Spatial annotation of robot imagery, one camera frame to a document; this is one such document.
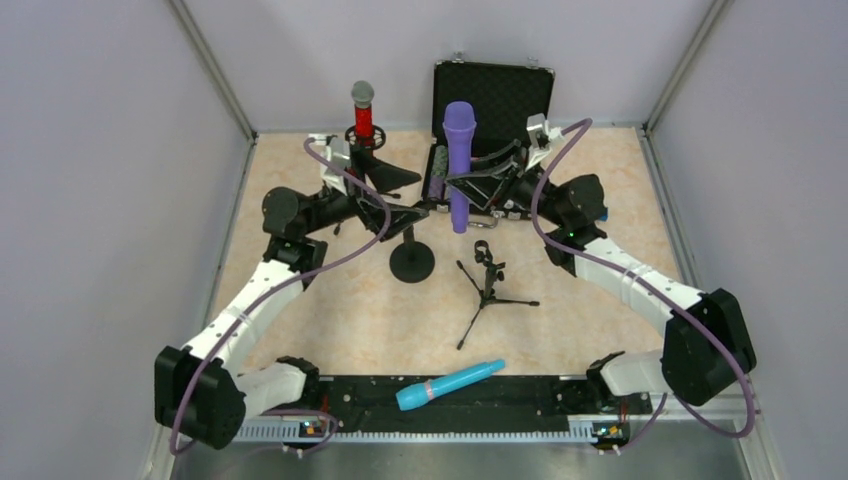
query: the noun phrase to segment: tripod microphone stand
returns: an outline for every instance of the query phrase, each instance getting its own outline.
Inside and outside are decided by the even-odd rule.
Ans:
[[[495,282],[503,281],[503,269],[506,267],[506,263],[494,263],[492,252],[489,250],[489,244],[485,240],[478,240],[474,243],[474,261],[483,264],[483,266],[486,267],[486,280],[483,284],[484,288],[482,289],[477,286],[477,282],[474,281],[471,274],[469,274],[468,270],[466,270],[462,265],[462,262],[459,260],[456,261],[456,266],[462,270],[462,273],[464,273],[466,277],[468,277],[468,280],[470,280],[474,285],[474,288],[477,289],[477,294],[480,295],[480,305],[477,307],[477,313],[475,313],[474,317],[471,319],[471,323],[468,325],[468,329],[465,330],[465,335],[462,336],[462,340],[460,340],[456,345],[457,350],[462,350],[462,346],[465,345],[465,339],[468,338],[468,334],[471,332],[474,322],[477,321],[477,317],[480,316],[480,312],[482,312],[487,305],[518,304],[530,307],[539,306],[539,302],[537,301],[525,302],[521,300],[502,300],[495,297]]]

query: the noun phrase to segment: white wall panel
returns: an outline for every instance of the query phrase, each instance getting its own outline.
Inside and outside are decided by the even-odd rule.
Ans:
[[[843,478],[848,3],[735,2],[656,133],[697,267],[734,292],[791,478]]]
[[[347,127],[350,87],[376,89],[384,127],[429,126],[432,67],[469,61],[557,72],[552,118],[643,121],[709,0],[190,0],[259,130]]]
[[[164,1],[5,2],[0,58],[0,478],[133,478],[246,142]]]

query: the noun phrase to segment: purple microphone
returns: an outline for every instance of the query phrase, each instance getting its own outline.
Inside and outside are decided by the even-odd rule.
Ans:
[[[468,102],[452,102],[445,109],[445,138],[448,140],[448,169],[451,175],[471,171],[471,139],[477,121],[474,107]],[[468,228],[468,198],[457,190],[451,191],[451,223],[455,233]]]

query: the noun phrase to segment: pink band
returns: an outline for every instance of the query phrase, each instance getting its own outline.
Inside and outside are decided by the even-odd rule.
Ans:
[[[427,380],[426,382],[424,382],[424,389],[427,390],[427,398],[428,399],[432,400],[432,399],[436,398],[436,396],[433,394],[433,387],[430,386],[430,380]]]

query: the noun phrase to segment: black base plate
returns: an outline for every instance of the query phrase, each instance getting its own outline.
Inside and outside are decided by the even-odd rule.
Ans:
[[[279,408],[322,409],[343,422],[342,432],[520,433],[567,431],[568,415],[616,414],[620,399],[598,405],[585,379],[556,375],[502,376],[400,411],[395,393],[429,376],[320,377],[310,402]],[[649,414],[650,399],[625,397],[629,414]]]
[[[402,243],[392,251],[389,257],[389,268],[392,274],[406,283],[418,283],[424,281],[433,273],[436,266],[436,257],[430,247],[421,243],[413,242],[411,245]]]

